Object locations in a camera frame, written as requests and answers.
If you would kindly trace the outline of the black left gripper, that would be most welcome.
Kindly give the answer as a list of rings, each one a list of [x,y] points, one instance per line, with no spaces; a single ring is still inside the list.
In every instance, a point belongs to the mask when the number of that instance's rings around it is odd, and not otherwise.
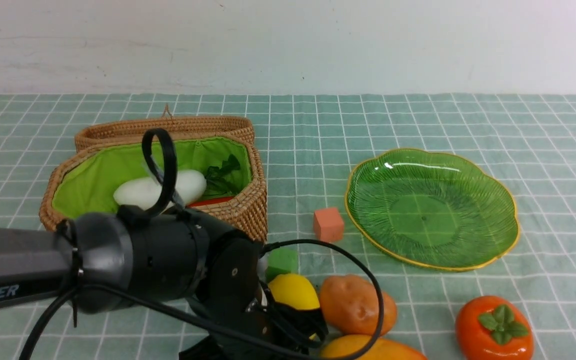
[[[318,305],[297,309],[270,292],[258,276],[262,246],[241,237],[212,244],[205,278],[189,297],[189,307],[229,330],[307,355],[329,334],[322,310]]]

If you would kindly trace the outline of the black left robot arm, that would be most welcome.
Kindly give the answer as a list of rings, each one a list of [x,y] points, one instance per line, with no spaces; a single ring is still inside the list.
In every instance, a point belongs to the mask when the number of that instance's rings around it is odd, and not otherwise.
[[[81,289],[87,314],[187,299],[195,314],[291,353],[308,354],[329,333],[318,305],[280,304],[260,280],[263,243],[201,210],[163,214],[132,226],[91,212],[55,231],[0,228],[0,309],[61,297],[83,285],[116,287],[125,296]]]

